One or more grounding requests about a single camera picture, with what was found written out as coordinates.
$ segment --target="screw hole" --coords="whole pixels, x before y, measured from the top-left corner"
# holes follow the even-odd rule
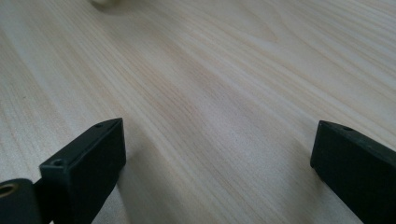
[[[0,186],[0,198],[6,197],[13,193],[17,189],[17,184],[6,184]]]
[[[62,166],[64,164],[64,160],[55,160],[51,162],[54,166]]]

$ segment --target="wood grain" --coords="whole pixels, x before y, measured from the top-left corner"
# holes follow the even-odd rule
[[[320,119],[396,148],[391,0],[0,1],[0,181],[124,119],[94,223],[360,223],[309,166]]]

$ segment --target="black object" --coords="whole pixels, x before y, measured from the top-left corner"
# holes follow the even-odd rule
[[[364,223],[396,223],[396,152],[320,121],[311,166]]]
[[[98,123],[44,161],[34,185],[0,184],[0,223],[91,223],[125,162],[122,119]]]

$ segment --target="wooden table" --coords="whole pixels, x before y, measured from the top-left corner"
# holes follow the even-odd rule
[[[0,2],[0,181],[122,117],[94,223],[359,223],[309,166],[320,119],[396,148],[393,0]]]

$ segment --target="black plastic part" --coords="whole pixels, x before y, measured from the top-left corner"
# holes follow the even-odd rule
[[[92,126],[40,165],[42,217],[54,223],[91,223],[125,165],[122,119]]]
[[[364,223],[396,223],[396,152],[320,121],[311,166]]]
[[[41,224],[32,181],[12,179],[0,184],[0,223]]]

